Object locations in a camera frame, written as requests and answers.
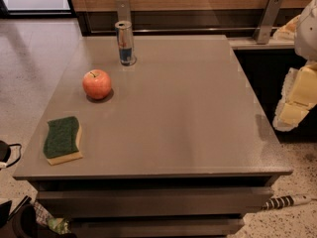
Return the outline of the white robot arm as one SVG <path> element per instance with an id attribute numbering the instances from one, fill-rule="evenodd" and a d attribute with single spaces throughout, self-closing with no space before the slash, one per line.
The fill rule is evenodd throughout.
<path id="1" fill-rule="evenodd" d="M 280 27 L 273 38 L 293 41 L 295 53 L 306 60 L 302 68 L 291 68 L 286 74 L 274 112 L 273 128 L 289 132 L 317 105 L 317 0 L 311 0 L 302 13 Z"/>

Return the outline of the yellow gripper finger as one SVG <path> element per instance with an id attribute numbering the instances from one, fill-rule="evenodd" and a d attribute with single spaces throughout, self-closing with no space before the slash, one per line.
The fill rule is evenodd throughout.
<path id="1" fill-rule="evenodd" d="M 281 99 L 284 103 L 304 108 L 313 108 L 317 104 L 317 62 L 308 62 L 301 69 L 288 71 Z"/>
<path id="2" fill-rule="evenodd" d="M 289 132 L 298 127 L 312 108 L 312 105 L 290 105 L 279 102 L 275 109 L 272 126 L 277 131 Z"/>

